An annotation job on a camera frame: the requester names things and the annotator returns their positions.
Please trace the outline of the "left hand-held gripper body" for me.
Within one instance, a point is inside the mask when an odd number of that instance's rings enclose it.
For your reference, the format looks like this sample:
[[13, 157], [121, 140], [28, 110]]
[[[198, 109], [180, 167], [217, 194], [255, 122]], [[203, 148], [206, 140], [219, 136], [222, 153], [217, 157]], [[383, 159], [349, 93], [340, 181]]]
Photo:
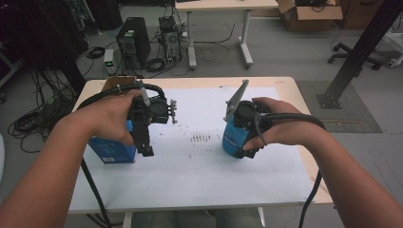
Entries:
[[148, 100], [134, 98], [128, 112], [128, 119], [132, 123], [132, 136], [135, 141], [148, 141], [148, 127], [151, 124], [167, 124], [171, 120], [176, 124], [177, 102], [159, 96]]

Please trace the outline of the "blue can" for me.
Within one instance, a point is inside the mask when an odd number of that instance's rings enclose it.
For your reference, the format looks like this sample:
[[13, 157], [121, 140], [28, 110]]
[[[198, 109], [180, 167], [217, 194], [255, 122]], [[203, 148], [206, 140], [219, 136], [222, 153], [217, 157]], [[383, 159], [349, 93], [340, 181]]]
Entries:
[[227, 154], [236, 158], [236, 152], [241, 148], [243, 149], [244, 144], [250, 139], [250, 136], [251, 133], [249, 130], [236, 127], [234, 119], [230, 118], [223, 132], [222, 148]]

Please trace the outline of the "blue cardboard box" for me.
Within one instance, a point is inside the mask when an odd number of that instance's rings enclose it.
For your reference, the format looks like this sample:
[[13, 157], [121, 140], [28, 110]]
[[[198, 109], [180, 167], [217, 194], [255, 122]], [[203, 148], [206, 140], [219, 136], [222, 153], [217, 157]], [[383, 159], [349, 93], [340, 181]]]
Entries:
[[[132, 85], [134, 82], [134, 77], [110, 77], [106, 80], [101, 92], [117, 88], [117, 94], [119, 94], [123, 92], [123, 86]], [[88, 145], [103, 163], [132, 163], [135, 161], [136, 147], [134, 145], [125, 145], [121, 142], [98, 137], [91, 138]]]

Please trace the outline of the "person's left hand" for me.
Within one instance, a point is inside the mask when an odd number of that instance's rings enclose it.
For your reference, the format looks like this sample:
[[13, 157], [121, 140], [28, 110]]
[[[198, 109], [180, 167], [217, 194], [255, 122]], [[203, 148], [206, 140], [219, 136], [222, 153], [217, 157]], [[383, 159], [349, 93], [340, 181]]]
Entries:
[[141, 97], [139, 90], [124, 95], [103, 98], [73, 112], [70, 117], [78, 124], [78, 132], [88, 141], [99, 137], [131, 145], [134, 140], [125, 126], [128, 111], [134, 98]]

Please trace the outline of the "person's right hand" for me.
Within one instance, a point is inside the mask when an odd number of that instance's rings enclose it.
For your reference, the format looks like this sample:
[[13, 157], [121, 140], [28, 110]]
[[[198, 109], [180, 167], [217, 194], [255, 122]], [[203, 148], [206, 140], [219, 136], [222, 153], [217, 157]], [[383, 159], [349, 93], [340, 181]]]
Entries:
[[[299, 113], [298, 109], [283, 101], [267, 97], [253, 98], [252, 101], [268, 105], [274, 113]], [[287, 145], [300, 144], [309, 150], [314, 150], [321, 144], [323, 134], [323, 129], [313, 123], [287, 120], [274, 121], [272, 127], [262, 134], [264, 141], [259, 137], [255, 137], [249, 140], [243, 149], [250, 150], [270, 143], [282, 143]]]

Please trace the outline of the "white table mat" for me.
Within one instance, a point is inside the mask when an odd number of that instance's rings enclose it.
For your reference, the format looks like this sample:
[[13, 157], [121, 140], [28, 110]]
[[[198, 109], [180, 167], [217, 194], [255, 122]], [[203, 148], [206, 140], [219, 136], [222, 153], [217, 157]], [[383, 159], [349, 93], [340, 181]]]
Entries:
[[252, 159], [222, 149], [226, 102], [235, 91], [228, 85], [167, 89], [177, 102], [177, 122], [149, 127], [153, 156], [105, 164], [88, 148], [86, 164], [101, 199], [80, 176], [70, 212], [302, 204], [312, 184], [296, 147], [270, 144]]

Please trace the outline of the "small grey power supply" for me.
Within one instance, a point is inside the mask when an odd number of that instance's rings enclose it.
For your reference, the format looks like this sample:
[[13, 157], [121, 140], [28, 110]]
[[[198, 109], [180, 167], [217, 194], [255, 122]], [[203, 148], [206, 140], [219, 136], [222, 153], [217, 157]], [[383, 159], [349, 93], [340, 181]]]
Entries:
[[104, 66], [109, 75], [113, 75], [116, 70], [116, 63], [114, 59], [114, 50], [107, 48], [104, 54]]

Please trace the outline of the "open computer case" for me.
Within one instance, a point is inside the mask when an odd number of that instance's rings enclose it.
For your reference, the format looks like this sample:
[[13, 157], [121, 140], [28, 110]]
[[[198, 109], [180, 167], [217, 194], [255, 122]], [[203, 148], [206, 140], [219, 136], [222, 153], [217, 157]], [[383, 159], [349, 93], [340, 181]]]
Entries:
[[161, 39], [165, 58], [171, 65], [182, 60], [181, 34], [173, 16], [159, 18]]

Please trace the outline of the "black computer tower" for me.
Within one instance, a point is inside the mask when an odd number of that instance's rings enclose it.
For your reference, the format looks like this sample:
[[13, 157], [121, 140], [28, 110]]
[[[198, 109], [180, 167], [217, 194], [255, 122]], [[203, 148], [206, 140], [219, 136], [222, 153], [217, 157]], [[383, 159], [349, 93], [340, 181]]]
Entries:
[[130, 57], [139, 69], [145, 67], [151, 46], [143, 17], [128, 17], [116, 36], [116, 41], [124, 57]]

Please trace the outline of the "grey floor mat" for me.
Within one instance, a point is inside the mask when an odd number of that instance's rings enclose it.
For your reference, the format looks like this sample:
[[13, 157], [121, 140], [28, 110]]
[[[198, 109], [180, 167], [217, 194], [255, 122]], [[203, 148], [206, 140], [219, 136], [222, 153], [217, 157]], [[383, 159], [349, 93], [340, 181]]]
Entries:
[[338, 107], [323, 108], [318, 95], [329, 86], [328, 81], [297, 81], [297, 87], [310, 113], [320, 119], [333, 133], [381, 133], [382, 130], [352, 85], [338, 100]]

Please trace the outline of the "light wooden side table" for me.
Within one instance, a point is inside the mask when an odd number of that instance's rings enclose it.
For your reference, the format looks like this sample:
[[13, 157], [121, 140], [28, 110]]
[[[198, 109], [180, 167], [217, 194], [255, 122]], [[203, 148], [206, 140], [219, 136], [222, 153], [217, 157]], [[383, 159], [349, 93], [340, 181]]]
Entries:
[[197, 17], [201, 16], [202, 23], [222, 20], [223, 23], [242, 23], [241, 36], [238, 38], [240, 51], [244, 57], [245, 67], [249, 68], [254, 61], [247, 46], [247, 34], [250, 17], [253, 10], [272, 10], [278, 7], [277, 0], [175, 0], [177, 11], [186, 15], [188, 44], [187, 57], [190, 69], [197, 67], [197, 57], [194, 42], [193, 26]]

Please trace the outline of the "open brown cardboard box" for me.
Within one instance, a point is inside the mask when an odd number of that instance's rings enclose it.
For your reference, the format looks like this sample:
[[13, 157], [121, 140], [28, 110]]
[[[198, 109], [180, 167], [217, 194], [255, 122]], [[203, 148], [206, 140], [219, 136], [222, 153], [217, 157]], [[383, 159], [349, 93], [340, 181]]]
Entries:
[[297, 0], [277, 0], [280, 18], [288, 31], [326, 31], [343, 18], [336, 0], [324, 0], [319, 6], [298, 6]]

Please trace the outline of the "dark curtain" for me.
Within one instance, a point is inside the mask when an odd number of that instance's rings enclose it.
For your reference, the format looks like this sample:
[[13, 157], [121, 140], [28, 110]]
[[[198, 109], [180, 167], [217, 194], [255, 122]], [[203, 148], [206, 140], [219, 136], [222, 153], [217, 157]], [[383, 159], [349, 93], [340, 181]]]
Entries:
[[88, 44], [64, 0], [0, 0], [0, 37], [9, 38], [35, 69], [61, 70], [75, 92], [83, 90], [76, 60]]

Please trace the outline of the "white device on floor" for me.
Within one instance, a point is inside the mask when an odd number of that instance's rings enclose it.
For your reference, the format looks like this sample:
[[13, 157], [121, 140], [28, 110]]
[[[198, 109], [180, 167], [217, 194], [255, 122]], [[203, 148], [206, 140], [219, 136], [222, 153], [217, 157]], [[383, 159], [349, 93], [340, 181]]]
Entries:
[[403, 62], [403, 55], [398, 58], [392, 58], [387, 64], [386, 67], [393, 68], [399, 66]]

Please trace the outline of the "black metal post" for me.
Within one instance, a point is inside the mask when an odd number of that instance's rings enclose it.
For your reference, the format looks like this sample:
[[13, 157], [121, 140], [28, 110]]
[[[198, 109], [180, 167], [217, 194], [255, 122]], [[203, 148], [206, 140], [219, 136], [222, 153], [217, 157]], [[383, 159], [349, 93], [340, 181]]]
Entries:
[[403, 0], [384, 0], [328, 88], [323, 94], [317, 94], [317, 101], [321, 108], [340, 108], [338, 100], [342, 93], [353, 78], [360, 73], [365, 60], [371, 55], [401, 12], [403, 12]]

